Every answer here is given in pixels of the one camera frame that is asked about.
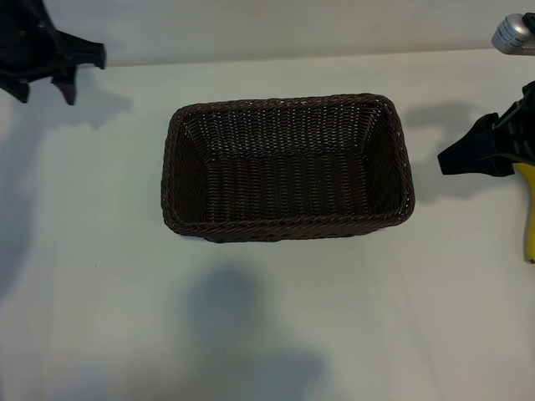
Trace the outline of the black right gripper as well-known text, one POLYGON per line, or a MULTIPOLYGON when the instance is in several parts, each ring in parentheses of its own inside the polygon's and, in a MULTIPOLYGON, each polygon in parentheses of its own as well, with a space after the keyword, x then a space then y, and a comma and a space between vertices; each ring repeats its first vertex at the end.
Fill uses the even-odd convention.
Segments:
POLYGON ((482 116, 462 138, 438 154, 443 175, 506 177, 515 174, 509 160, 534 163, 534 82, 525 85, 522 94, 502 117, 497 113, 482 116), (493 157, 492 137, 497 154, 509 160, 493 157))

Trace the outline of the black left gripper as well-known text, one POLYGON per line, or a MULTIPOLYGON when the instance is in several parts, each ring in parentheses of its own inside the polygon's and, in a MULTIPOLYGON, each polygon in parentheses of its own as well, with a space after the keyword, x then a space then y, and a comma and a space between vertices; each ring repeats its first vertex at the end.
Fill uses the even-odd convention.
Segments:
POLYGON ((1 2, 1 89, 22 103, 33 81, 52 78, 68 105, 75 105, 77 69, 65 69, 64 57, 75 65, 105 69, 102 43, 58 31, 42 1, 1 2))

